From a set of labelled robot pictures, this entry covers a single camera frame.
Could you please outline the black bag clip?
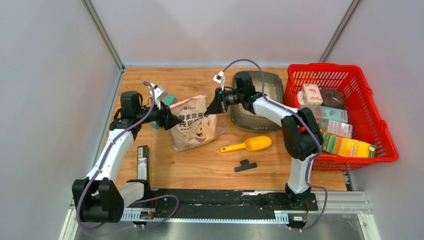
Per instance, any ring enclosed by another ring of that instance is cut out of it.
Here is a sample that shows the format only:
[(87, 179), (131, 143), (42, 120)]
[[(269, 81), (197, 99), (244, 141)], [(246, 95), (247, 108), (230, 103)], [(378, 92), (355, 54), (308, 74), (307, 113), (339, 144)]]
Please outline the black bag clip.
[(254, 169), (254, 168), (257, 168), (257, 167), (258, 167), (257, 163), (249, 162), (248, 159), (244, 159), (244, 160), (240, 161), (239, 166), (236, 166), (234, 168), (234, 172), (239, 173), (239, 172), (251, 170), (251, 169)]

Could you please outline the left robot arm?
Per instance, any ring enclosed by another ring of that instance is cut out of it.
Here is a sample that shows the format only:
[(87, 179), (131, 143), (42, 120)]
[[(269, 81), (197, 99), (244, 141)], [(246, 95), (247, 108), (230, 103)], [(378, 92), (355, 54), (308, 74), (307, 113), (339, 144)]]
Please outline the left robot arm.
[(168, 93), (157, 88), (150, 91), (150, 106), (142, 105), (143, 97), (137, 91), (126, 91), (120, 96), (121, 107), (115, 112), (109, 126), (106, 145), (94, 167), (84, 179), (76, 179), (72, 185), (77, 219), (81, 223), (118, 223), (124, 209), (134, 202), (148, 207), (153, 194), (147, 190), (147, 181), (131, 180), (123, 187), (115, 181), (129, 148), (143, 124), (155, 122), (169, 130), (181, 122), (163, 102)]

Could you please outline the pink cat litter bag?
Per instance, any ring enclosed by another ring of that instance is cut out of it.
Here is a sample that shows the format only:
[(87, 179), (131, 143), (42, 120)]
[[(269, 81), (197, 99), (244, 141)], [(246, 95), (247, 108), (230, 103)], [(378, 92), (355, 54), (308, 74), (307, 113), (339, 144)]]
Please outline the pink cat litter bag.
[(170, 106), (170, 110), (182, 120), (170, 130), (176, 152), (208, 144), (225, 133), (224, 128), (217, 126), (216, 115), (204, 115), (207, 110), (206, 95), (177, 102)]

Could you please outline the yellow plastic scoop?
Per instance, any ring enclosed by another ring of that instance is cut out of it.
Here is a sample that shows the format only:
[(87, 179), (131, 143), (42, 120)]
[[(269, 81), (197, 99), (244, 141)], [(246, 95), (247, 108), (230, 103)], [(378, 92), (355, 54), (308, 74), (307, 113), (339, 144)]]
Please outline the yellow plastic scoop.
[(258, 151), (268, 148), (272, 144), (272, 140), (268, 136), (255, 136), (246, 139), (243, 143), (224, 146), (220, 149), (222, 153), (246, 149), (248, 151)]

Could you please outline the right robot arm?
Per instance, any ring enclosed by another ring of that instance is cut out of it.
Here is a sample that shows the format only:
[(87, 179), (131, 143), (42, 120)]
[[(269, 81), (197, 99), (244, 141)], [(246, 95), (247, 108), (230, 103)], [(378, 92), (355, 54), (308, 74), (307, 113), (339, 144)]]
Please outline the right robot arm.
[(215, 89), (215, 95), (204, 115), (226, 113), (229, 106), (241, 104), (254, 115), (264, 117), (282, 129), (284, 146), (291, 157), (290, 176), (285, 185), (285, 203), (299, 209), (311, 195), (309, 183), (312, 163), (322, 152), (323, 136), (309, 108), (288, 107), (256, 91), (247, 71), (234, 75), (236, 87)]

